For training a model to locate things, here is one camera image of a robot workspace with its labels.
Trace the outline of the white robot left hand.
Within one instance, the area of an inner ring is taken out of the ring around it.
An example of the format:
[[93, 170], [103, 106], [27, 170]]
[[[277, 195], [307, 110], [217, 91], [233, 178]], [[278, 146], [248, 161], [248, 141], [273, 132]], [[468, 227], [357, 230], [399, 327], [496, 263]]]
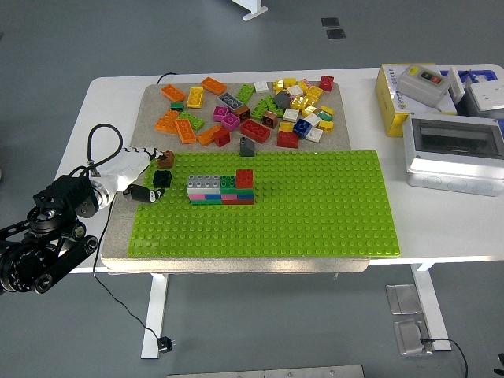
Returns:
[[107, 207], [117, 192], [125, 192], [128, 198], [140, 202], [158, 200], [165, 193], [163, 188], [151, 190], [133, 184], [157, 155], [155, 148], [124, 148], [112, 160], [98, 167], [98, 173], [90, 177], [98, 208]]

